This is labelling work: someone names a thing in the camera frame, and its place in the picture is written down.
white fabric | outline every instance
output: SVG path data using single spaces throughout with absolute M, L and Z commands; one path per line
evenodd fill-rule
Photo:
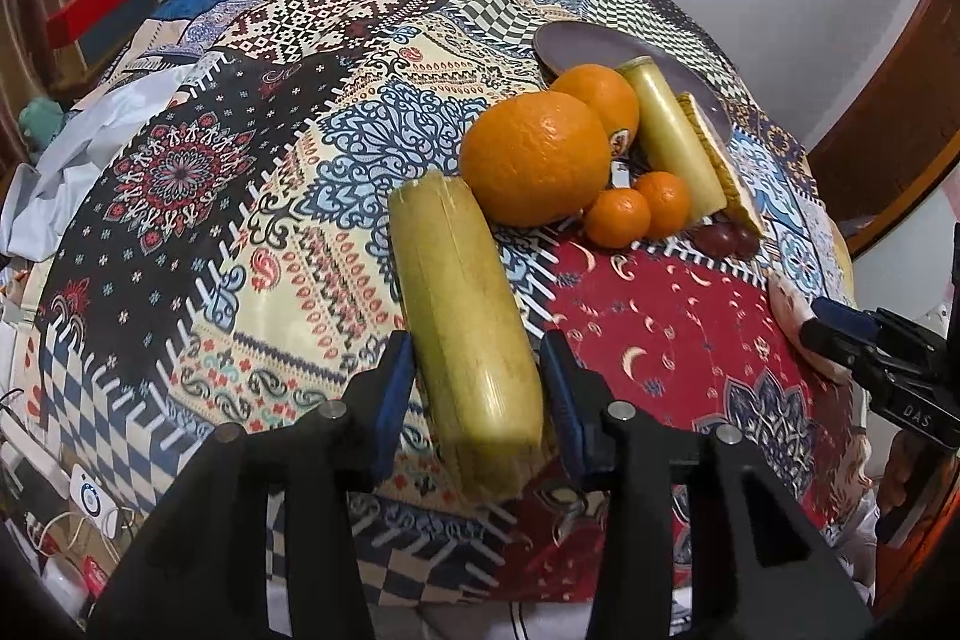
M 167 68 L 109 92 L 66 124 L 36 169 L 21 164 L 0 213 L 0 253 L 30 261 L 52 256 L 101 172 L 166 108 L 192 68 Z

orange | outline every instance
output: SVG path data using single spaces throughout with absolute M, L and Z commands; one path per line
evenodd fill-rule
M 586 63 L 561 74 L 550 90 L 579 98 L 600 116 L 610 139 L 611 158 L 626 152 L 640 125 L 640 101 L 623 76 L 612 68 Z
M 587 238 L 600 247 L 618 250 L 646 236 L 650 226 L 647 200 L 630 188 L 614 188 L 597 196 L 584 215 Z
M 634 189 L 650 206 L 650 239 L 666 239 L 683 229 L 690 219 L 690 189 L 670 172 L 650 172 L 637 177 Z
M 470 126 L 460 176 L 490 220 L 519 228 L 552 223 L 579 213 L 607 186 L 607 136 L 584 102 L 526 92 Z

wooden furniture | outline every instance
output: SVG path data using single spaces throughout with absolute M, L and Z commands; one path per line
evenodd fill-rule
M 809 154 L 837 223 L 876 215 L 854 258 L 893 229 L 960 160 L 960 0 L 920 0 L 867 87 Z

patchwork tablecloth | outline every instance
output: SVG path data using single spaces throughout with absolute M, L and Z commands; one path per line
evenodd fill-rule
M 531 49 L 549 20 L 591 20 L 662 47 L 733 119 L 730 149 L 762 213 L 754 261 L 717 263 L 685 239 L 590 249 L 571 225 L 497 229 L 536 343 L 565 330 L 614 394 L 673 426 L 730 420 L 825 533 L 863 491 L 851 392 L 798 365 L 764 273 L 843 298 L 829 220 L 803 150 L 731 62 L 669 0 L 272 0 L 234 20 L 184 103 L 153 119 L 83 202 L 49 269 L 26 357 L 48 432 L 119 504 L 149 513 L 211 429 L 287 425 L 339 396 L 402 327 L 387 197 L 457 169 L 488 106 L 544 87 Z M 557 461 L 522 497 L 472 506 L 410 399 L 395 470 L 349 498 L 368 599 L 584 600 L 606 498 Z M 688 577 L 675 492 L 677 581 Z M 268 571 L 283 576 L 282 498 Z

wooden door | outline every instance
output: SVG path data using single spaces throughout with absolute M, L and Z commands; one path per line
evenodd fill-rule
M 930 174 L 958 131 L 960 0 L 920 0 L 867 87 L 810 151 L 827 213 L 837 223 L 881 215 Z

